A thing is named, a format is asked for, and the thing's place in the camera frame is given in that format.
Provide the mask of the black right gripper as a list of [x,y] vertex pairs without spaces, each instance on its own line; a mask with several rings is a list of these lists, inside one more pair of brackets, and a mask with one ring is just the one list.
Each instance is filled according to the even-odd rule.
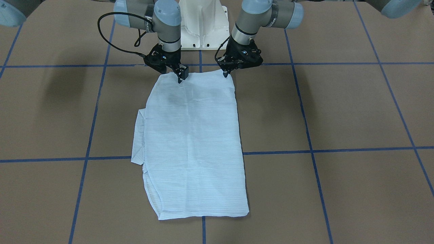
[[189,76],[189,67],[183,65],[181,59],[181,48],[168,52],[163,50],[163,45],[156,44],[149,54],[143,56],[144,63],[160,74],[167,74],[170,68],[178,77],[178,84],[182,83]]

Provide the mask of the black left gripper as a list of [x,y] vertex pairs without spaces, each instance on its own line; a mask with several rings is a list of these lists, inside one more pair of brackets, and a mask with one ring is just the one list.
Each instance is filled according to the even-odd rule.
[[[217,57],[225,43],[227,44],[225,53],[221,57]],[[215,61],[222,70],[223,77],[227,78],[236,69],[260,66],[263,58],[261,49],[258,48],[254,40],[248,40],[247,45],[242,45],[237,43],[232,36],[229,36],[217,49]]]

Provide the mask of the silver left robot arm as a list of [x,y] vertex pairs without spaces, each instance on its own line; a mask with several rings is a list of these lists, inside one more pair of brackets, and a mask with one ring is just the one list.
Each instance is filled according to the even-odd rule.
[[[278,28],[296,29],[303,20],[302,1],[322,2],[325,0],[243,0],[240,14],[229,37],[220,45],[214,59],[226,78],[236,69],[253,68],[262,65],[261,49],[254,38],[259,29]],[[373,6],[381,15],[400,18],[417,7],[421,0],[360,0]],[[227,44],[221,57],[218,52]],[[371,62],[294,62],[290,65],[334,65],[334,64],[371,64]]]

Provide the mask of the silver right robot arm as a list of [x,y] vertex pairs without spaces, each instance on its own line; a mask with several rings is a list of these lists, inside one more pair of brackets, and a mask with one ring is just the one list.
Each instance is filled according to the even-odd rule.
[[105,38],[100,28],[103,18],[113,16],[115,23],[138,30],[138,38],[134,43],[139,47],[141,39],[147,33],[156,33],[158,43],[149,54],[119,50],[128,54],[135,54],[143,58],[145,65],[160,74],[166,74],[170,68],[178,78],[178,83],[189,76],[189,67],[181,63],[181,12],[178,2],[174,0],[110,0],[114,5],[113,11],[106,13],[97,20],[97,28],[102,39],[108,45],[115,47]]

